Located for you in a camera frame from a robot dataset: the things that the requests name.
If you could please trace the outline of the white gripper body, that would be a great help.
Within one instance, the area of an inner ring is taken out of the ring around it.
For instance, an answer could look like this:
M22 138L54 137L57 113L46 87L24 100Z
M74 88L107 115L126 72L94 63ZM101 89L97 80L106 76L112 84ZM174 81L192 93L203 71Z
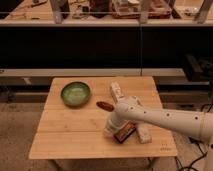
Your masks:
M117 113L112 112L106 120L104 131L107 135L114 136L126 123L127 121L125 119L120 117Z

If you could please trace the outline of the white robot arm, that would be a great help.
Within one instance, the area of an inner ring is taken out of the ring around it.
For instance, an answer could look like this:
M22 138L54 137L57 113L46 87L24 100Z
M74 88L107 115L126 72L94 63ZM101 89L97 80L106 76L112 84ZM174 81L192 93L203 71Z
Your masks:
M213 140L212 113L145 107L135 96L131 96L115 104L106 121L105 129L115 134L127 121L146 122L205 143Z

